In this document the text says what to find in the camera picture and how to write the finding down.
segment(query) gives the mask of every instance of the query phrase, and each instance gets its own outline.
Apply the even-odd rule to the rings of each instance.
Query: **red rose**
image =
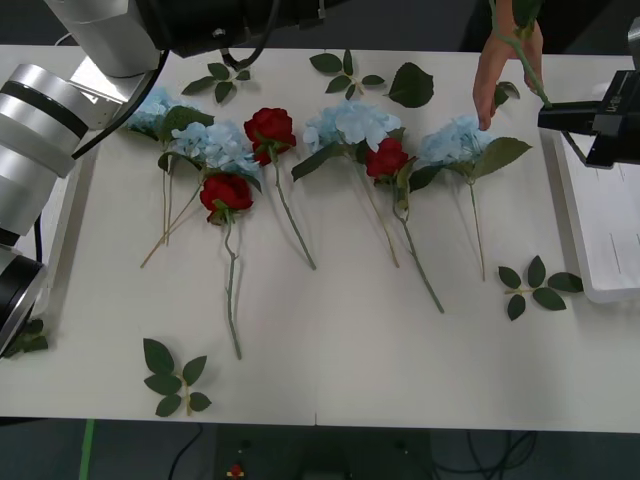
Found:
[[[256,113],[251,120],[245,122],[244,130],[249,140],[253,142],[253,151],[256,152],[262,145],[262,140],[271,140],[286,143],[278,148],[278,153],[289,150],[289,145],[296,145],[296,137],[293,135],[293,120],[282,108],[263,108]],[[262,152],[255,156],[256,162],[265,166],[271,163],[266,146]]]
[[[409,161],[409,155],[402,151],[402,144],[394,138],[385,138],[378,151],[367,152],[367,175],[379,180],[392,177]]]
[[[216,200],[220,200],[231,210],[247,210],[253,205],[247,181],[229,173],[219,173],[204,182],[200,201],[211,212],[209,219],[218,211]]]

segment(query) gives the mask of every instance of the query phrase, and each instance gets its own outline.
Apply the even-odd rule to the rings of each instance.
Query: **tabletop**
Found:
[[[0,47],[0,80],[18,63],[69,76],[76,48]],[[253,81],[217,105],[190,99],[216,121],[246,121],[261,107],[282,107],[301,139],[305,122],[341,96],[308,58],[318,51],[267,50]],[[434,76],[435,95],[409,110],[367,92],[363,101],[402,119],[408,146],[451,118],[474,112],[477,55],[355,51],[357,75],[390,81],[407,61]],[[218,54],[171,56],[159,85],[178,96],[206,74]],[[578,100],[626,57],[545,57],[545,85],[556,101]],[[154,144],[118,132],[87,162],[78,186],[56,278],[59,308],[45,318],[52,349],[0,362],[0,415],[155,419],[159,396],[142,339],[166,343],[179,363],[208,355],[198,388],[213,405],[194,421],[290,425],[410,426],[640,432],[640,305],[567,299],[548,312],[528,302],[510,322],[497,267],[522,272],[535,255],[547,269],[577,272],[575,249],[551,138],[536,127],[540,101],[522,68],[502,77],[521,100],[498,111],[490,130],[533,148],[476,184],[488,276],[483,282],[466,185],[444,175],[412,195],[410,228],[446,314],[433,305],[406,250],[390,199],[376,192],[397,245],[400,269],[346,161],[328,162],[285,191],[318,264],[305,264],[279,206],[271,169],[263,195],[239,222],[235,358],[225,318],[228,257],[223,232],[199,205],[145,269],[162,234],[162,172]],[[289,169],[308,151],[285,154]],[[194,174],[181,169],[174,204],[186,203]],[[172,419],[187,420],[184,410]]]

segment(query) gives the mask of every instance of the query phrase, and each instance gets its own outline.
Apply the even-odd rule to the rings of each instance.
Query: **flower stem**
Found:
[[[524,54],[524,50],[522,50],[522,43],[520,43],[520,40],[518,40],[517,38],[507,37],[500,32],[500,29],[498,27],[498,19],[496,16],[496,0],[489,0],[489,6],[491,7],[491,23],[493,25],[493,31],[495,32],[496,36],[511,48],[513,48],[513,50],[516,52],[516,55],[518,56],[520,63],[522,63],[522,67],[524,68],[527,77],[529,77],[529,79],[533,83],[533,86],[536,89],[536,93],[542,99],[542,103],[544,103],[544,106],[547,108],[553,107],[553,104],[544,91],[542,82],[531,67],[527,56]],[[586,163],[587,159],[585,158],[584,153],[582,153],[582,150],[580,150],[580,147],[578,147],[578,144],[575,142],[571,134],[567,131],[563,131],[562,135],[564,136],[567,143],[571,146],[575,154],[578,156],[580,161],[582,163]]]
[[[476,217],[476,234],[478,235],[478,247],[480,248],[480,266],[482,267],[482,281],[486,281],[487,275],[484,266],[484,250],[482,248],[482,239],[480,237],[480,224],[478,222],[478,208],[476,207],[476,195],[473,192],[473,183],[469,183],[471,190],[471,203],[473,204],[473,215]]]
[[[398,212],[396,211],[397,197],[398,197],[398,187],[396,187],[394,185],[394,187],[393,187],[393,214],[400,221],[400,223],[402,224],[402,227],[404,228],[405,236],[407,237],[407,241],[409,242],[409,248],[411,250],[411,256],[413,257],[413,260],[416,263],[416,267],[418,267],[418,272],[420,272],[420,276],[422,277],[422,281],[424,282],[425,286],[427,287],[427,290],[429,291],[429,294],[431,295],[431,298],[435,302],[436,307],[438,307],[438,311],[440,313],[444,313],[444,308],[442,307],[442,304],[440,303],[440,300],[438,299],[438,296],[436,295],[436,292],[433,290],[433,287],[431,286],[431,283],[429,283],[429,280],[427,279],[427,274],[425,273],[424,268],[422,268],[422,264],[420,263],[420,259],[418,258],[418,252],[416,251],[416,247],[413,244],[413,237],[411,237],[411,232],[409,231],[409,225],[408,225],[409,222],[407,221],[406,218],[402,218],[402,216],[400,214],[398,214]]]
[[[373,201],[373,197],[371,196],[371,192],[369,191],[369,184],[367,183],[367,179],[364,176],[364,172],[360,170],[360,168],[358,167],[355,161],[352,161],[351,163],[353,164],[353,168],[356,169],[358,176],[362,180],[362,183],[364,185],[364,191],[367,192],[367,197],[369,198],[369,202],[371,203],[373,210],[376,212],[376,215],[378,216],[378,220],[380,220],[380,224],[382,225],[382,228],[384,229],[384,233],[387,236],[387,242],[389,243],[389,250],[391,251],[391,259],[393,260],[393,264],[396,266],[396,268],[400,268],[400,264],[398,263],[398,258],[396,257],[396,250],[395,248],[393,248],[393,241],[391,240],[391,235],[389,234],[389,229],[387,228],[387,224],[384,222],[384,219],[382,218],[382,215],[380,214],[378,207],[376,207],[376,204]]]
[[[149,260],[151,260],[151,257],[153,256],[154,253],[156,253],[156,251],[158,250],[158,248],[160,248],[160,246],[164,243],[165,241],[165,237],[169,234],[169,232],[174,233],[178,227],[176,226],[176,224],[178,223],[178,221],[180,220],[180,218],[182,217],[182,215],[184,215],[184,212],[187,211],[187,208],[189,208],[189,205],[191,205],[193,203],[193,201],[196,199],[196,197],[198,196],[198,192],[200,191],[200,187],[202,187],[202,183],[200,183],[198,185],[198,188],[196,188],[196,191],[193,193],[193,196],[191,197],[191,200],[189,200],[189,203],[187,203],[184,208],[182,209],[182,211],[180,212],[180,214],[176,217],[176,219],[171,223],[171,225],[169,225],[169,228],[167,229],[167,231],[165,231],[162,234],[162,237],[160,237],[160,240],[158,240],[158,243],[156,243],[156,246],[153,247],[153,249],[149,252],[149,255],[147,255],[147,257],[144,259],[144,262],[142,262],[142,265],[140,265],[140,268],[144,268],[147,263],[149,263]]]
[[[311,254],[309,253],[309,249],[307,245],[304,243],[304,239],[302,238],[302,234],[300,230],[298,230],[298,226],[296,225],[295,220],[293,219],[293,215],[291,215],[291,210],[289,210],[289,205],[287,205],[287,201],[284,199],[284,193],[282,192],[282,186],[280,185],[280,166],[278,165],[278,155],[273,147],[269,147],[269,157],[271,158],[271,162],[276,169],[276,188],[278,189],[278,194],[280,195],[280,201],[282,202],[282,206],[284,207],[284,211],[287,212],[287,217],[289,217],[289,222],[293,227],[293,231],[296,232],[296,236],[298,237],[298,241],[302,246],[302,250],[304,250],[304,254],[307,256],[307,260],[312,270],[316,270],[316,264],[311,258]]]
[[[233,346],[236,350],[236,356],[238,360],[242,360],[242,351],[240,350],[240,341],[238,340],[238,334],[236,332],[235,324],[233,323],[233,274],[236,268],[236,260],[238,259],[238,255],[231,250],[229,247],[229,237],[231,236],[231,227],[233,226],[233,217],[229,210],[225,211],[225,216],[227,218],[227,235],[224,238],[224,246],[229,252],[229,257],[231,257],[231,265],[229,267],[229,286],[227,287],[227,319],[229,321],[229,328],[231,329],[231,337],[233,338]]]

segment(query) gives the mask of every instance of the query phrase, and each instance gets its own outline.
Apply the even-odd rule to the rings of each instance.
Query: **leaf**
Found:
[[[150,338],[145,338],[143,345],[144,359],[149,370],[158,375],[171,375],[175,365],[169,349],[157,340]]]
[[[240,82],[251,80],[251,73],[249,70],[242,70],[241,72],[238,72],[238,75],[236,75],[236,80],[239,80]]]
[[[295,182],[302,177],[306,177],[310,173],[320,168],[322,164],[330,158],[338,157],[340,155],[342,155],[342,147],[336,142],[330,143],[326,147],[318,150],[302,163],[293,167],[293,169],[291,170],[293,181]]]
[[[182,398],[179,395],[169,395],[160,400],[158,408],[156,408],[156,415],[163,418],[168,417],[175,413],[181,403]]]
[[[178,393],[182,387],[182,382],[173,375],[152,375],[145,378],[144,383],[160,395],[173,395]]]
[[[355,93],[355,91],[356,91],[356,86],[351,85],[347,90],[347,93],[344,95],[344,98],[346,98],[347,100],[351,100],[351,97],[353,97],[353,94]]]
[[[515,162],[530,148],[530,145],[521,142],[517,138],[496,138],[485,149],[480,160],[476,162],[471,174],[471,180],[477,180],[506,167]]]
[[[211,76],[215,80],[225,81],[229,80],[229,69],[223,63],[210,63],[207,65],[209,72],[211,72]]]
[[[500,276],[500,280],[502,280],[502,283],[504,283],[509,288],[515,289],[519,288],[520,285],[522,285],[520,275],[518,275],[515,270],[512,270],[509,267],[498,267],[498,275]]]
[[[537,289],[533,292],[533,299],[547,310],[557,312],[567,309],[562,297],[550,288],[543,287]]]
[[[433,97],[433,77],[413,63],[405,63],[393,79],[389,98],[406,108],[426,105]]]
[[[527,282],[529,282],[529,286],[531,288],[538,288],[544,282],[544,277],[547,276],[547,269],[540,258],[540,255],[537,255],[531,261],[529,268],[527,270]]]
[[[311,65],[322,73],[338,73],[342,71],[342,62],[332,53],[321,53],[309,59]]]
[[[362,84],[365,87],[376,87],[378,85],[382,85],[384,83],[384,78],[379,77],[378,75],[367,75],[362,79]]]
[[[427,166],[414,171],[409,178],[409,191],[415,192],[429,185],[440,173],[440,170],[442,170],[440,166]]]
[[[547,282],[551,288],[560,290],[561,292],[581,293],[584,292],[582,279],[573,273],[560,272],[549,277]]]
[[[211,405],[211,400],[204,393],[193,392],[189,395],[189,406],[194,412],[202,412],[209,408],[209,405]]]
[[[513,322],[516,318],[524,313],[524,310],[527,308],[527,301],[524,299],[522,295],[514,295],[509,300],[509,305],[507,305],[507,314],[509,318]]]
[[[191,386],[198,381],[206,363],[207,357],[204,356],[194,358],[184,366],[184,369],[182,370],[182,378],[187,382],[187,385]]]
[[[351,50],[346,49],[344,51],[344,58],[342,60],[344,73],[351,76],[353,75],[353,57],[351,56]]]
[[[173,107],[164,118],[158,139],[165,145],[173,140],[171,132],[173,130],[185,130],[192,123],[202,123],[205,127],[213,125],[213,117],[206,113],[199,112],[193,108],[177,106]]]
[[[220,82],[216,85],[216,102],[222,103],[227,95],[235,88],[235,85],[231,82]]]
[[[213,87],[216,83],[216,79],[213,77],[204,77],[200,80],[196,80],[195,82],[191,82],[186,88],[182,91],[183,95],[196,95],[200,92],[205,91],[207,88]]]
[[[336,93],[341,92],[345,88],[351,85],[351,79],[346,75],[340,75],[329,82],[329,86],[324,93]]]

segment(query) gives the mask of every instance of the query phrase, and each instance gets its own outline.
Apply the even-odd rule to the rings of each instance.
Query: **black cable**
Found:
[[[189,450],[189,447],[191,445],[193,445],[195,443],[195,441],[200,438],[200,435],[202,435],[202,425],[200,423],[196,424],[198,426],[198,433],[196,433],[196,436],[193,437],[191,440],[189,440],[189,443],[187,443],[182,450],[180,450],[178,452],[178,455],[176,455],[176,458],[173,460],[173,463],[171,464],[171,470],[169,471],[169,480],[173,479],[173,473],[176,470],[176,467],[178,466],[178,462],[180,461],[180,457],[182,457],[182,455],[184,454],[184,452],[186,452],[187,450]]]
[[[42,215],[38,215],[36,223],[33,224],[33,237],[36,243],[36,261],[42,263]]]
[[[149,95],[149,92],[151,92],[151,89],[156,84],[158,77],[162,73],[162,70],[164,69],[164,66],[167,63],[168,57],[169,57],[169,50],[165,50],[162,53],[162,56],[160,57],[158,68],[153,72],[152,77],[149,79],[149,81],[145,85],[140,95],[138,95],[138,98],[136,98],[135,101],[131,105],[129,105],[129,108],[127,108],[127,110],[122,115],[120,115],[116,120],[114,120],[111,123],[111,125],[109,125],[102,132],[100,132],[98,135],[96,135],[94,138],[92,138],[87,143],[85,143],[82,147],[76,150],[76,152],[73,155],[71,155],[71,157],[74,160],[77,160],[83,155],[85,155],[89,150],[91,150],[93,147],[98,145],[102,140],[107,138],[109,135],[115,132],[118,128],[124,125],[124,123],[127,120],[129,120],[131,115],[133,115],[135,111],[138,109],[138,107],[142,105],[142,102],[144,102],[144,100],[147,98],[147,95]]]
[[[255,48],[253,53],[249,55],[248,58],[237,61],[235,58],[233,58],[233,56],[228,51],[225,51],[222,54],[222,59],[224,60],[224,63],[226,63],[231,68],[233,68],[236,72],[251,66],[253,62],[255,62],[258,59],[258,57],[264,50],[264,47],[267,45],[267,41],[271,36],[271,32],[273,32],[273,29],[276,26],[276,21],[278,20],[279,12],[280,12],[280,0],[273,0],[271,3],[271,12],[269,13],[269,20],[267,20],[267,26],[265,27],[264,32],[262,32],[262,36],[260,37],[260,40],[258,40],[258,46]]]

